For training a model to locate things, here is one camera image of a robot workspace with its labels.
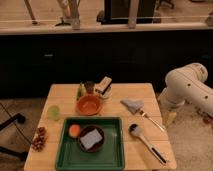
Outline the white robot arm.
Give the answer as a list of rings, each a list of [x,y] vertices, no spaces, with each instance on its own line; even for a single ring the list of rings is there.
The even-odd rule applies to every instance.
[[[167,110],[178,108],[189,101],[213,117],[213,88],[204,84],[207,78],[208,71],[200,63],[173,69],[166,74],[166,87],[158,100]]]

